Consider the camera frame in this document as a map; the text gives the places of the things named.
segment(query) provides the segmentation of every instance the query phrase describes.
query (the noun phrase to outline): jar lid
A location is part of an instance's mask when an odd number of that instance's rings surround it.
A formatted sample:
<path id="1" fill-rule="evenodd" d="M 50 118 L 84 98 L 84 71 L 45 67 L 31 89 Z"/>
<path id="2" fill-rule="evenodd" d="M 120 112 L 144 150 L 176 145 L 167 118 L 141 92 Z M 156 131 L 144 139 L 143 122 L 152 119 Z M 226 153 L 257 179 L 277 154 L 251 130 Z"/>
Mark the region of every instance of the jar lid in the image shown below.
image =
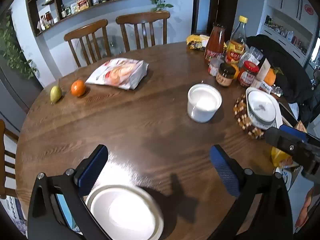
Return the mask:
<path id="1" fill-rule="evenodd" d="M 223 73 L 225 73 L 226 75 L 231 75 L 234 76 L 236 73 L 236 70 L 233 66 L 227 64 L 227 63 L 221 63 L 220 64 L 220 69 Z"/>
<path id="2" fill-rule="evenodd" d="M 258 73 L 259 70 L 260 70 L 257 65 L 253 64 L 251 61 L 248 61 L 248 60 L 246 60 L 246 61 L 243 63 L 243 66 L 244 66 L 246 69 L 248 69 L 248 70 L 250 70 L 251 72 L 253 72 L 253 73 Z"/>

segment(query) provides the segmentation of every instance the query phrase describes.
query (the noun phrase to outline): pear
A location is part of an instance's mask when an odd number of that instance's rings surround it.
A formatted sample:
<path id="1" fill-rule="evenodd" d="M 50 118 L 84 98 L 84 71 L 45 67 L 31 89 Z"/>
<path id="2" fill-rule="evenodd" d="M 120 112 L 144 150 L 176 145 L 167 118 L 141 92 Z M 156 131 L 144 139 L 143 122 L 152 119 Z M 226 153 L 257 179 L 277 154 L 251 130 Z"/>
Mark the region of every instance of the pear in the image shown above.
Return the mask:
<path id="1" fill-rule="evenodd" d="M 62 96 L 62 92 L 60 87 L 58 86 L 54 86 L 52 87 L 51 91 L 50 91 L 50 100 L 51 100 L 51 104 L 52 103 L 56 103 Z"/>

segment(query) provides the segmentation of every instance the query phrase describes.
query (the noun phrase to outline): blue gripper pad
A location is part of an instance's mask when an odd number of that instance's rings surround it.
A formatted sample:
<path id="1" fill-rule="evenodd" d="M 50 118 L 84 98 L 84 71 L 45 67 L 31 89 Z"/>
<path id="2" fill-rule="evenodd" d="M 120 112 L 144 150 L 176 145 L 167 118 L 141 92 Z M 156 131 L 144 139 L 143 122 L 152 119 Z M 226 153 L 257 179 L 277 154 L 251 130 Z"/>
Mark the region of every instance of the blue gripper pad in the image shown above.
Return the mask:
<path id="1" fill-rule="evenodd" d="M 76 168 L 74 182 L 80 197 L 89 195 L 94 183 L 108 160 L 108 149 L 99 144 L 91 155 L 81 161 Z"/>
<path id="2" fill-rule="evenodd" d="M 238 197 L 240 195 L 239 180 L 236 174 L 226 161 L 229 156 L 220 146 L 212 146 L 210 149 L 210 161 L 220 176 L 224 186 L 230 195 Z"/>
<path id="3" fill-rule="evenodd" d="M 287 126 L 285 124 L 281 125 L 279 127 L 279 130 L 287 132 L 295 137 L 298 137 L 301 140 L 304 140 L 305 142 L 307 141 L 307 134 L 304 132 L 301 132 L 299 130 L 296 130 L 295 128 L 292 128 L 290 126 Z"/>

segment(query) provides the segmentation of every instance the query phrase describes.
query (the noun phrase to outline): red lid jar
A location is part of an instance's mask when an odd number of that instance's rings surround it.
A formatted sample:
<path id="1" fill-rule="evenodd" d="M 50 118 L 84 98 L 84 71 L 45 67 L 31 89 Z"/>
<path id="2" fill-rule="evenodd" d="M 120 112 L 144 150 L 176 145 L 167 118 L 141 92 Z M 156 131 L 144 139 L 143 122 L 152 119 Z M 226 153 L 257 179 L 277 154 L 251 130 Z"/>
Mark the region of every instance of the red lid jar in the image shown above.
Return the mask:
<path id="1" fill-rule="evenodd" d="M 256 75 L 259 72 L 259 67 L 250 61 L 245 61 L 239 71 L 238 81 L 240 85 L 247 88 L 250 87 Z"/>

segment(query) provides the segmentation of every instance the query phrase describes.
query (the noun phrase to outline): white bowl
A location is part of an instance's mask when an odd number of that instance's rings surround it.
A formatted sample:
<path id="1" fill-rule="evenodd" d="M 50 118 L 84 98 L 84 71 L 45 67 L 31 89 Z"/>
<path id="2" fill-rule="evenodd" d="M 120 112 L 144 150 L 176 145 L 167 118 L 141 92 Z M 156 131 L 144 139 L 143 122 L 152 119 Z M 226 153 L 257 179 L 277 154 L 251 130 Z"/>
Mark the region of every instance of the white bowl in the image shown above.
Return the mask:
<path id="1" fill-rule="evenodd" d="M 276 109 L 268 94 L 263 91 L 251 91 L 248 103 L 252 112 L 262 121 L 271 123 L 276 118 Z"/>
<path id="2" fill-rule="evenodd" d="M 196 122 L 208 122 L 221 103 L 218 90 L 207 84 L 196 84 L 188 92 L 188 115 Z"/>
<path id="3" fill-rule="evenodd" d="M 113 240 L 158 240 L 164 228 L 160 208 L 143 189 L 105 185 L 90 192 L 88 209 Z"/>

